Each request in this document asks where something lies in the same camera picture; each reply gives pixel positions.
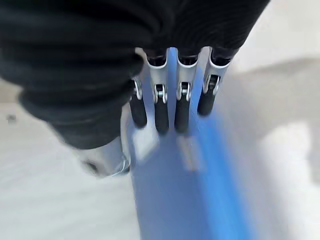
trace silver metal bracket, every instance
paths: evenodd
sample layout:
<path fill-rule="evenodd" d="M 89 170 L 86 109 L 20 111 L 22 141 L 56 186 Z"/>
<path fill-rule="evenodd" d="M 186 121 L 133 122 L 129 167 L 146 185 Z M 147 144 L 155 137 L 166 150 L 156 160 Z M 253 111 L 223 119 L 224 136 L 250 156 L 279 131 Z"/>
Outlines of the silver metal bracket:
<path fill-rule="evenodd" d="M 186 82 L 187 88 L 184 88 L 183 83 L 185 83 L 185 82 L 179 83 L 178 89 L 176 91 L 176 99 L 181 100 L 182 95 L 184 95 L 184 96 L 186 96 L 185 97 L 186 101 L 189 102 L 189 100 L 191 98 L 191 84 L 190 84 L 190 82 Z"/>
<path fill-rule="evenodd" d="M 186 100 L 189 101 L 191 98 L 191 91 L 194 86 L 198 59 L 192 65 L 184 65 L 179 61 L 177 54 L 176 57 L 177 69 L 176 69 L 176 99 L 180 100 L 184 91 L 186 91 Z M 183 89 L 183 83 L 188 83 L 187 89 Z"/>
<path fill-rule="evenodd" d="M 158 102 L 158 98 L 160 97 L 162 98 L 162 101 L 165 104 L 168 101 L 168 90 L 166 89 L 166 86 L 163 84 L 161 84 L 162 89 L 158 90 L 157 85 L 154 85 L 153 87 L 153 95 L 155 96 L 154 103 L 156 104 Z"/>
<path fill-rule="evenodd" d="M 151 87 L 153 89 L 153 101 L 158 102 L 158 97 L 162 97 L 163 103 L 168 100 L 168 50 L 166 52 L 166 60 L 162 66 L 151 65 L 146 60 L 150 70 Z M 157 85 L 162 85 L 162 90 L 157 91 Z"/>
<path fill-rule="evenodd" d="M 224 66 L 219 66 L 219 65 L 215 65 L 212 61 L 211 61 L 211 54 L 212 54 L 212 48 L 210 48 L 210 53 L 209 53 L 209 58 L 208 58 L 208 62 L 206 64 L 205 67 L 205 72 L 204 72 L 204 76 L 203 76 L 203 86 L 202 86 L 202 91 L 204 94 L 206 94 L 208 92 L 208 88 L 209 88 L 209 84 L 210 84 L 210 80 L 213 76 L 218 76 L 218 79 L 215 83 L 215 87 L 213 90 L 213 95 L 216 95 L 218 90 L 219 90 L 219 86 L 222 83 L 222 80 L 224 78 L 224 75 L 228 69 L 228 66 L 230 64 L 230 62 Z"/>
<path fill-rule="evenodd" d="M 134 81 L 134 94 L 136 97 L 141 100 L 142 99 L 142 84 L 138 76 L 132 78 Z"/>

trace blue object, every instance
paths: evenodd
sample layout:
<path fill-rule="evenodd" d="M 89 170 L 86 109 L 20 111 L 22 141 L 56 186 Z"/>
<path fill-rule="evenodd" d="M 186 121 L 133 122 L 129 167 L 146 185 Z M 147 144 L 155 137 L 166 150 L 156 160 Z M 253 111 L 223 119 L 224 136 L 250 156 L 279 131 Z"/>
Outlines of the blue object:
<path fill-rule="evenodd" d="M 129 137 L 131 160 L 135 163 L 132 184 L 141 239 L 254 239 L 228 166 L 231 156 L 217 128 L 217 118 L 214 113 L 207 118 L 197 115 L 203 73 L 198 68 L 190 103 L 189 130 L 181 136 L 174 128 L 177 65 L 174 49 L 169 51 L 168 58 L 170 129 L 166 136 L 159 136 L 156 147 L 142 160 L 137 159 L 135 153 L 137 143 Z M 143 81 L 143 98 L 147 119 L 154 123 L 148 78 Z M 128 135 L 132 137 L 136 131 L 145 130 L 135 129 L 131 121 Z M 180 141 L 190 146 L 184 149 Z M 193 148 L 196 155 L 188 163 L 186 152 Z"/>

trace robotic hand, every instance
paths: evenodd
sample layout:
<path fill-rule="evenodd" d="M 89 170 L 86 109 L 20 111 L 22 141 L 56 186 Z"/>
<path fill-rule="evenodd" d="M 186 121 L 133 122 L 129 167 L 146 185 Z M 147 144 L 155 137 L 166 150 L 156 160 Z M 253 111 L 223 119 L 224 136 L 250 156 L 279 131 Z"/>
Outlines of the robotic hand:
<path fill-rule="evenodd" d="M 188 129 L 198 57 L 210 47 L 197 111 L 207 116 L 230 61 L 268 0 L 0 0 L 0 74 L 19 101 L 77 149 L 99 176 L 128 171 L 120 139 L 130 100 L 147 123 L 137 77 L 146 53 L 160 135 L 169 128 L 168 54 L 177 48 L 175 129 Z"/>

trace black rubber fingertip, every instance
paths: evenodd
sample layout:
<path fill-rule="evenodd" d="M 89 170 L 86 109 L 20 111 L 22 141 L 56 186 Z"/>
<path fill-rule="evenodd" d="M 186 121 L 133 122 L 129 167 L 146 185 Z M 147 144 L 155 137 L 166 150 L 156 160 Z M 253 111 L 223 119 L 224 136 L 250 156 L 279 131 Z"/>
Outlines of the black rubber fingertip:
<path fill-rule="evenodd" d="M 137 95 L 133 95 L 130 101 L 131 115 L 134 125 L 141 129 L 147 125 L 147 113 L 144 99 L 139 100 Z"/>
<path fill-rule="evenodd" d="M 160 135 L 165 135 L 169 130 L 168 103 L 159 98 L 154 104 L 155 128 Z"/>
<path fill-rule="evenodd" d="M 200 116 L 208 116 L 214 106 L 215 102 L 215 96 L 213 95 L 212 91 L 208 91 L 207 93 L 204 93 L 201 91 L 197 111 Z"/>
<path fill-rule="evenodd" d="M 178 133 L 185 133 L 188 130 L 189 107 L 190 101 L 187 101 L 185 95 L 181 96 L 181 99 L 176 101 L 174 127 Z"/>

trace black fabric sleeve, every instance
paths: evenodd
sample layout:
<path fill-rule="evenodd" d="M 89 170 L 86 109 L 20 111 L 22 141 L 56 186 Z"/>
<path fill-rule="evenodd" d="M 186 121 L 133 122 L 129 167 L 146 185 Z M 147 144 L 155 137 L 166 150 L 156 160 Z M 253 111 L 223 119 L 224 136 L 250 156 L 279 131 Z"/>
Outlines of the black fabric sleeve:
<path fill-rule="evenodd" d="M 63 140 L 120 135 L 143 60 L 135 47 L 238 49 L 268 0 L 0 0 L 0 75 Z"/>

